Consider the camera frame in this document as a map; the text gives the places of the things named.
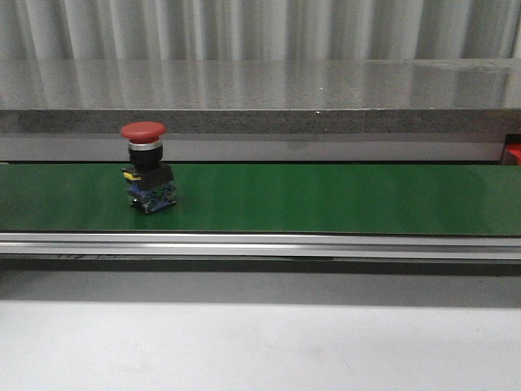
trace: green conveyor belt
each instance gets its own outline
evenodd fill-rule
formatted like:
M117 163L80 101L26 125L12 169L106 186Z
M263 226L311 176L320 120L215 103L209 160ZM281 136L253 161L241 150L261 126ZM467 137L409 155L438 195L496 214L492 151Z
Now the green conveyor belt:
M175 164L177 205L145 215L127 165L0 165L0 231L521 235L517 166Z

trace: conveyor belt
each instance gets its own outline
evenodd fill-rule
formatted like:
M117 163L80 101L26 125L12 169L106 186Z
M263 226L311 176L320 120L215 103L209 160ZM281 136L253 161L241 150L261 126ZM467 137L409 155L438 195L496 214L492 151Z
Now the conveyor belt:
M175 164L145 215L126 165L0 165L0 252L519 259L517 166Z

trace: gray surface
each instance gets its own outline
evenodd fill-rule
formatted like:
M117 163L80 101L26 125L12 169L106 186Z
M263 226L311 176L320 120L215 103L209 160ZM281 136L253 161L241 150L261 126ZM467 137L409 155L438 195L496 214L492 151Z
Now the gray surface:
M521 107L519 59L1 61L3 110Z
M518 0L3 0L0 58L509 57L519 56L520 7Z
M0 160L127 160L131 121L166 160L499 160L520 110L516 59L2 61Z
M519 390L519 278L4 272L5 390Z

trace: gray stone slab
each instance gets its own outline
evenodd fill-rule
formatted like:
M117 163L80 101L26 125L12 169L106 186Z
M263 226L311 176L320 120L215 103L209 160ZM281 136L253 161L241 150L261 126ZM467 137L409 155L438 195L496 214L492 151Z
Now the gray stone slab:
M133 121L160 121L176 134L358 134L363 111L0 111L0 134L118 134Z
M371 110L364 132L412 134L517 134L518 110Z

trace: red object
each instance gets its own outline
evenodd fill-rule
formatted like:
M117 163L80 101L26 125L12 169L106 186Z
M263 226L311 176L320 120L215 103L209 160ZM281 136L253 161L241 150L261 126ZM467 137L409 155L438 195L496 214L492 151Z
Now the red object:
M121 135L133 144L155 143L164 132L166 126L160 122L132 122L121 128Z
M521 144L507 144L506 150L514 155L518 160L518 165L521 165Z

